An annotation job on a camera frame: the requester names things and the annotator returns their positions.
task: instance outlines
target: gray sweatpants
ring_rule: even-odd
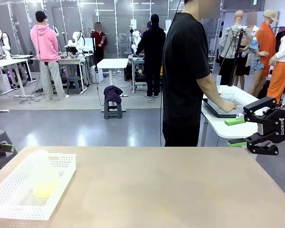
[[[65,98],[66,94],[62,86],[58,62],[48,62],[46,66],[45,62],[40,61],[40,77],[46,99],[51,99],[53,96],[51,76],[55,84],[58,99]]]

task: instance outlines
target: brown table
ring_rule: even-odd
[[[285,194],[241,148],[42,148],[77,154],[68,188],[49,221],[0,228],[285,228]]]

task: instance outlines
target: pink hoodie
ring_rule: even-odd
[[[30,37],[36,47],[38,59],[44,62],[58,61],[58,42],[53,30],[46,25],[35,25]]]

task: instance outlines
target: person in pink hoodie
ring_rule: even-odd
[[[35,15],[38,24],[31,30],[30,37],[40,60],[40,78],[46,100],[52,99],[53,96],[51,76],[54,80],[58,99],[67,99],[69,96],[63,90],[59,72],[59,48],[56,34],[47,26],[47,16],[43,11],[37,11]]]

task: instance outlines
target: black cap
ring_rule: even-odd
[[[46,16],[46,14],[45,14],[43,11],[37,11],[37,12],[35,13],[35,16],[36,16],[36,20],[37,20],[38,22],[43,22],[44,19],[48,18],[48,17]]]
[[[151,23],[152,24],[158,24],[160,22],[160,18],[157,14],[152,14],[151,16]]]

